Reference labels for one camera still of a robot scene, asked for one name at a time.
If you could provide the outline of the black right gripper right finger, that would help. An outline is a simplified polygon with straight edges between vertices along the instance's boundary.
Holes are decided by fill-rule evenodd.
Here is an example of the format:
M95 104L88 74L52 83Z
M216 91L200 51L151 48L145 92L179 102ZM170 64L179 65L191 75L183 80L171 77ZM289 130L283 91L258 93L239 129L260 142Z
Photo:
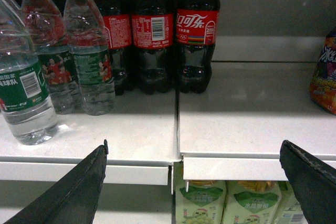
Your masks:
M308 223L335 223L335 168L284 140L280 163Z

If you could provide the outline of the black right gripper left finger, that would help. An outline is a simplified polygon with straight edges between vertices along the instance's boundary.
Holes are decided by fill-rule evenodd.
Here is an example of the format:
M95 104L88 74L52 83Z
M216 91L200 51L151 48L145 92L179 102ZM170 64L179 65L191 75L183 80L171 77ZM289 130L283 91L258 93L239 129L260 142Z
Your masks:
M6 223L93 223L106 177L108 142Z

